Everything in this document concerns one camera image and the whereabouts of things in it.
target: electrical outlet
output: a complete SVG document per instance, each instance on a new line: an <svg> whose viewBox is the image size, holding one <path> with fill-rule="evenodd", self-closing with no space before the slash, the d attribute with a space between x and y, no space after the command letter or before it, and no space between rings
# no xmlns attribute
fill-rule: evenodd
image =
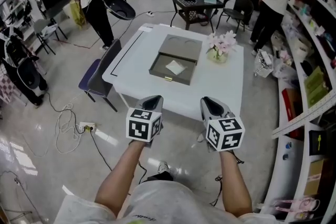
<svg viewBox="0 0 336 224"><path fill-rule="evenodd" d="M93 130L91 131L91 133L94 133L96 131L96 128L97 128L96 124L93 123L93 122L80 122L79 123L79 131L83 132L85 126L93 128Z"/></svg>

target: black pants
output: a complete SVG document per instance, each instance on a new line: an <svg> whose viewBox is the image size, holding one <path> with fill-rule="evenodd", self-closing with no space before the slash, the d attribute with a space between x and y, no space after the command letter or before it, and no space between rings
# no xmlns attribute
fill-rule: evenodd
<svg viewBox="0 0 336 224"><path fill-rule="evenodd" d="M173 177L171 176L170 173L168 173L167 171L164 171L163 173L148 177L147 180L144 182L154 181L154 180L173 181Z"/></svg>
<svg viewBox="0 0 336 224"><path fill-rule="evenodd" d="M86 20L104 42L104 46L110 47L114 37L104 3L101 0L92 0L89 6L83 8L83 12Z"/></svg>
<svg viewBox="0 0 336 224"><path fill-rule="evenodd" d="M259 10L259 0L251 0L251 2L253 3L254 10ZM243 23L245 25L248 25L250 23L252 14L253 12L244 16Z"/></svg>
<svg viewBox="0 0 336 224"><path fill-rule="evenodd" d="M25 96L27 99L35 104L40 105L42 103L42 98L38 97L30 88L26 87L24 83L21 81L20 77L17 74L16 68L5 66L7 75L12 83L16 86L16 88ZM38 86L41 91L47 89L48 85L46 80L40 74L40 84Z"/></svg>
<svg viewBox="0 0 336 224"><path fill-rule="evenodd" d="M255 51L261 49L270 40L275 30L280 26L282 19L282 14L275 12L261 1L260 14L251 35L251 41L256 42L258 39L254 47Z"/></svg>

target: power strip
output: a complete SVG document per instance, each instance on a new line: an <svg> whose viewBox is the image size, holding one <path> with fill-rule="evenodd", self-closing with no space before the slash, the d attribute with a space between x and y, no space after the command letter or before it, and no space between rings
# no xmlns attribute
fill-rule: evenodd
<svg viewBox="0 0 336 224"><path fill-rule="evenodd" d="M84 131L90 132L91 128L92 128L91 133L93 134L93 133L96 132L97 125L93 122L80 122L79 123L79 131L80 132L84 132Z"/></svg>

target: dark wooden table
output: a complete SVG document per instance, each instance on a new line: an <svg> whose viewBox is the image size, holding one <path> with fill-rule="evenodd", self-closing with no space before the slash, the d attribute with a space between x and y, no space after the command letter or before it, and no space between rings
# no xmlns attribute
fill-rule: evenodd
<svg viewBox="0 0 336 224"><path fill-rule="evenodd" d="M185 1L185 0L172 0L174 3L175 14L170 22L170 26L172 26L172 22L178 13L186 22L185 30L189 30L190 24L202 23L202 22L210 22L212 32L214 32L214 27L212 25L211 19L208 18L204 10L206 9L218 9L223 8L223 3L217 0L216 4L205 3L204 0L196 0L196 1ZM205 15L205 18L198 18L197 14Z"/></svg>

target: flower vase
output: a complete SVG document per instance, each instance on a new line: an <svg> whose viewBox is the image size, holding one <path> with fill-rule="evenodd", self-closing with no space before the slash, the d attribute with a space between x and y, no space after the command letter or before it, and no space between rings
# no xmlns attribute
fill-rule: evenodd
<svg viewBox="0 0 336 224"><path fill-rule="evenodd" d="M222 53L222 55L217 54L217 50L212 49L207 53L207 58L215 63L225 63L227 60L228 52Z"/></svg>

